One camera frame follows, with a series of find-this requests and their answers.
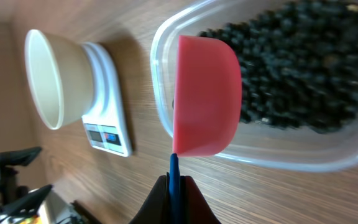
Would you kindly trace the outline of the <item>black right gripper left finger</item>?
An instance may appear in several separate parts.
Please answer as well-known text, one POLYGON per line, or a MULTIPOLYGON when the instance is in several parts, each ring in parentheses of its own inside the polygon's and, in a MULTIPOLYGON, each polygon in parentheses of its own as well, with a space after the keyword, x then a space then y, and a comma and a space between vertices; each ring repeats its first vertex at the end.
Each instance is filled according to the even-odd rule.
POLYGON ((167 224, 170 221, 169 175, 161 175, 130 224, 167 224))

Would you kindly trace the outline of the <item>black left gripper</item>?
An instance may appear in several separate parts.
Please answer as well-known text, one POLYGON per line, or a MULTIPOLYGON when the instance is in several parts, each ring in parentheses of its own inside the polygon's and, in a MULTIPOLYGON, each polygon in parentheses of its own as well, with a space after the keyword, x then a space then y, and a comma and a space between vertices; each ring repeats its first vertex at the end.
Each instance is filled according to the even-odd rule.
POLYGON ((40 146, 0 153, 0 223, 35 215, 53 185, 41 187, 22 198, 17 196, 14 166, 28 166, 42 151, 40 146))

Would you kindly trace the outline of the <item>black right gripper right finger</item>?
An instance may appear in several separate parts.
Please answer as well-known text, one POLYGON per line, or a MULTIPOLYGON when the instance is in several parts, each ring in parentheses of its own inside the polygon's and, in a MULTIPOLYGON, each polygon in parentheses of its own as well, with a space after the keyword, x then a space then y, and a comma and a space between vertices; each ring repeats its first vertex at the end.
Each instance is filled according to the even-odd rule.
POLYGON ((181 204, 183 223, 221 224, 189 175, 181 176, 181 204))

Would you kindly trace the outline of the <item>pink scoop blue handle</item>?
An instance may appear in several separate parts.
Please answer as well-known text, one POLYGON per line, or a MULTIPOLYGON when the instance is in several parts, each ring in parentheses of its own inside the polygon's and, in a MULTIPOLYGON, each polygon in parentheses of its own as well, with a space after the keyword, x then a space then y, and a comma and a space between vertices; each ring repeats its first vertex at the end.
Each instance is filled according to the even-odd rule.
POLYGON ((169 196, 173 223, 182 223, 179 157, 213 156, 232 141, 241 112, 241 71, 223 41, 180 35, 173 106, 169 196))

